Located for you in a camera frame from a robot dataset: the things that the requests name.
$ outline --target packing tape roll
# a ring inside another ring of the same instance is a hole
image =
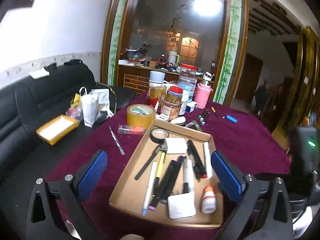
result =
[[[155,118],[156,110],[151,106],[137,104],[127,108],[127,124],[129,126],[148,129]]]
[[[165,129],[154,128],[150,132],[151,141],[153,141],[154,143],[157,143],[157,144],[163,144],[164,139],[167,137],[169,137],[169,133]]]

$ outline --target yellow highlighter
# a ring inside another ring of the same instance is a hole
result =
[[[155,190],[158,187],[159,179],[161,177],[161,171],[162,171],[162,166],[164,164],[165,154],[166,152],[161,152],[161,155],[160,155],[159,164],[156,171],[155,183],[153,185],[153,195],[155,194]]]

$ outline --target brick wall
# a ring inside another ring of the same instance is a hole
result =
[[[149,79],[140,76],[124,74],[123,87],[134,89],[137,94],[141,94],[149,88]]]

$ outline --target white paper bag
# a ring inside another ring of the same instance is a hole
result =
[[[113,117],[114,114],[110,110],[109,90],[108,89],[92,89],[90,94],[98,95],[98,102],[101,111],[106,111],[109,117]]]
[[[80,88],[79,93],[84,89],[85,94],[81,96],[82,111],[84,117],[84,125],[92,127],[94,122],[99,118],[99,102],[97,94],[87,94],[85,87]]]

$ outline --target window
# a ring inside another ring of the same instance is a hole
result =
[[[223,25],[223,0],[130,0],[123,48],[148,44],[147,56],[157,60],[170,50],[179,62],[210,71]]]

